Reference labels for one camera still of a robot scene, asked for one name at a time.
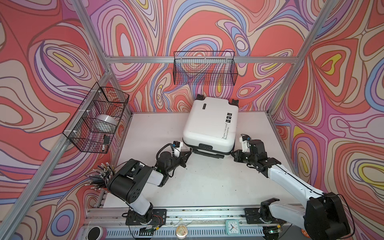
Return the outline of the black suitcase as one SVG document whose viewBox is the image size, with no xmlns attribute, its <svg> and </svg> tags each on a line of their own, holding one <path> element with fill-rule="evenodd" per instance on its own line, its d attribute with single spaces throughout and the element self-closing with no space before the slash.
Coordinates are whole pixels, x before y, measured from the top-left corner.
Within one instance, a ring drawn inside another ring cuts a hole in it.
<svg viewBox="0 0 384 240">
<path fill-rule="evenodd" d="M 239 100 L 197 95 L 183 131 L 183 142 L 193 153 L 222 159 L 236 142 Z"/>
</svg>

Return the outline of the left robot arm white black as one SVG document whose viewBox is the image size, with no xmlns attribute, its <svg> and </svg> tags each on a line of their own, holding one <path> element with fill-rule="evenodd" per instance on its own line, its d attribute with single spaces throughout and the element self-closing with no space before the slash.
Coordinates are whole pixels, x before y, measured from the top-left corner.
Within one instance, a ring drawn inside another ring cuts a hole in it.
<svg viewBox="0 0 384 240">
<path fill-rule="evenodd" d="M 153 204 L 142 195 L 142 191 L 147 184 L 163 187 L 174 176 L 176 168 L 187 167 L 192 152 L 182 151 L 182 146 L 179 141 L 164 145 L 157 152 L 153 167 L 130 159 L 106 180 L 107 190 L 149 222 L 153 217 Z"/>
</svg>

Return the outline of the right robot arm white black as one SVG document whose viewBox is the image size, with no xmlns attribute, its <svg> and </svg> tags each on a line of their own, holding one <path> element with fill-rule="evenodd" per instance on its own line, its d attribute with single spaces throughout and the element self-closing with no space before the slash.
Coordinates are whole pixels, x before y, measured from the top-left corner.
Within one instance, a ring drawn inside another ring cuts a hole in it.
<svg viewBox="0 0 384 240">
<path fill-rule="evenodd" d="M 355 234 L 355 223 L 347 218 L 350 207 L 341 194 L 323 192 L 291 173 L 280 161 L 268 157 L 261 140 L 242 134 L 240 143 L 242 148 L 231 153 L 234 161 L 274 181 L 301 204 L 297 207 L 284 204 L 278 198 L 265 200 L 258 213 L 261 222 L 291 223 L 305 230 L 313 240 L 343 240 Z"/>
</svg>

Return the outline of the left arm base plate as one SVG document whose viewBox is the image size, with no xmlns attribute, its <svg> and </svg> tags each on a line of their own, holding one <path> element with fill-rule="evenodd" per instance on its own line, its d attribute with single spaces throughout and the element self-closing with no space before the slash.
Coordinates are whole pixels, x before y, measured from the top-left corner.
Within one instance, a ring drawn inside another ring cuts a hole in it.
<svg viewBox="0 0 384 240">
<path fill-rule="evenodd" d="M 122 214 L 122 217 L 126 218 L 126 226 L 162 226 L 166 224 L 167 221 L 167 210 L 154 209 L 150 210 L 148 214 L 141 216 L 129 209 L 128 212 Z"/>
</svg>

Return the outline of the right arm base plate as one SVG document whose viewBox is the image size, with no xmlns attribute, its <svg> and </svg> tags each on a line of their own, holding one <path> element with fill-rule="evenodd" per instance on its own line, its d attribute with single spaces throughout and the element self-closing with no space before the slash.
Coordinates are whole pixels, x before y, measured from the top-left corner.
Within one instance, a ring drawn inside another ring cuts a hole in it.
<svg viewBox="0 0 384 240">
<path fill-rule="evenodd" d="M 260 209 L 259 208 L 245 208 L 245 214 L 243 215 L 246 218 L 247 224 L 265 224 L 265 225 L 277 225 L 277 224 L 286 224 L 286 221 L 275 219 L 263 221 L 261 219 Z"/>
</svg>

